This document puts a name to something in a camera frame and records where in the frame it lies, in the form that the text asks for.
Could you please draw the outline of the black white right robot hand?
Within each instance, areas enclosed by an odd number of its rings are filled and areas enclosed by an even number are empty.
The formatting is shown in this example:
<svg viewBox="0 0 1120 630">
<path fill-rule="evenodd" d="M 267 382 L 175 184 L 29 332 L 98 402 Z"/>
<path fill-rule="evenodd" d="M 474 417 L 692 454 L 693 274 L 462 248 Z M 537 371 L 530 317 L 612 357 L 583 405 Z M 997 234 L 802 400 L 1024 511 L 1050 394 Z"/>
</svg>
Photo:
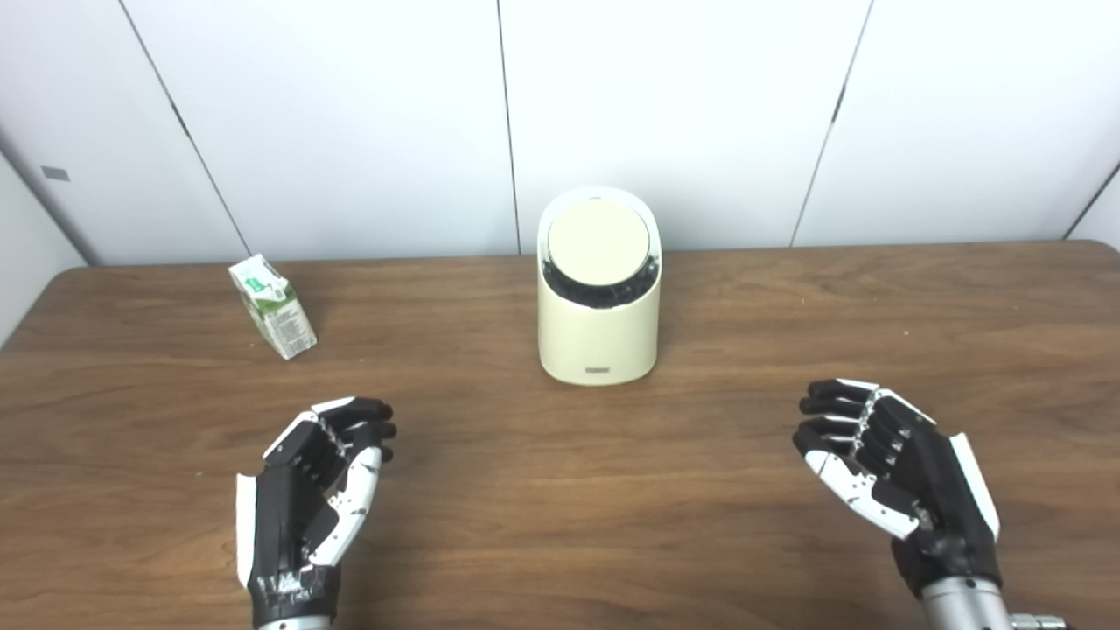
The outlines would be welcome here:
<svg viewBox="0 0 1120 630">
<path fill-rule="evenodd" d="M 812 381 L 792 437 L 808 469 L 855 515 L 892 536 L 913 595 L 940 581 L 1004 585 L 1001 522 L 967 435 L 880 385 Z"/>
</svg>

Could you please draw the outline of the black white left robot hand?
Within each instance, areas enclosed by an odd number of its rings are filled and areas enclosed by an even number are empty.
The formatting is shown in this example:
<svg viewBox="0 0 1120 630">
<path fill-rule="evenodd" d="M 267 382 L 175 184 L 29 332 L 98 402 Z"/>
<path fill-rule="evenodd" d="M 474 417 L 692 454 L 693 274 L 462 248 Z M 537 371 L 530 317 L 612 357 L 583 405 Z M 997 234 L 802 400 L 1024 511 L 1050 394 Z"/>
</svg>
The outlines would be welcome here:
<svg viewBox="0 0 1120 630">
<path fill-rule="evenodd" d="M 235 478 L 236 573 L 255 629 L 332 629 L 340 559 L 393 453 L 395 411 L 367 397 L 312 404 Z"/>
</svg>

